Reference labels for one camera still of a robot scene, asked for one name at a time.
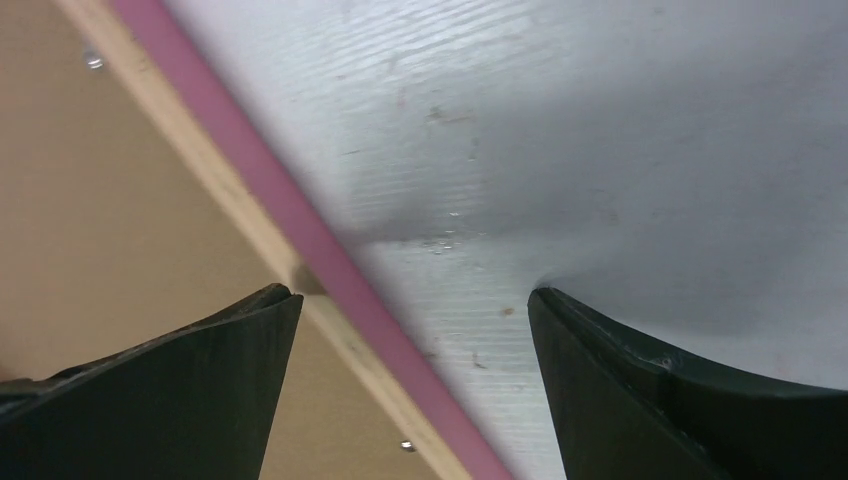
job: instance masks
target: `pink tape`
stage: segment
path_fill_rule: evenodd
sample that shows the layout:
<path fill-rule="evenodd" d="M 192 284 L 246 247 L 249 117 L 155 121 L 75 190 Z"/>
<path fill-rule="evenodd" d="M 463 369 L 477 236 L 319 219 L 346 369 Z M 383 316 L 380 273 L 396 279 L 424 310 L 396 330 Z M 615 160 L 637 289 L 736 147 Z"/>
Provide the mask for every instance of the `pink tape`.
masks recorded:
<path fill-rule="evenodd" d="M 113 0 L 218 148 L 472 477 L 512 475 L 160 0 Z"/>

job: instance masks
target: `metal screw head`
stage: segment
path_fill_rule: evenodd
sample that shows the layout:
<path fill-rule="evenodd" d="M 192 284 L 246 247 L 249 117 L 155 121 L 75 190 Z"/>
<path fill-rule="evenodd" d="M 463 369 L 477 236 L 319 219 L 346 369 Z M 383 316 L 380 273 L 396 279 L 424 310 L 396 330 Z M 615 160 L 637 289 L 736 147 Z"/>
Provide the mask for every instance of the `metal screw head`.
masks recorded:
<path fill-rule="evenodd" d="M 103 66 L 103 57 L 101 57 L 100 53 L 92 47 L 87 47 L 83 50 L 82 59 L 85 62 L 85 65 L 91 70 L 97 70 Z"/>

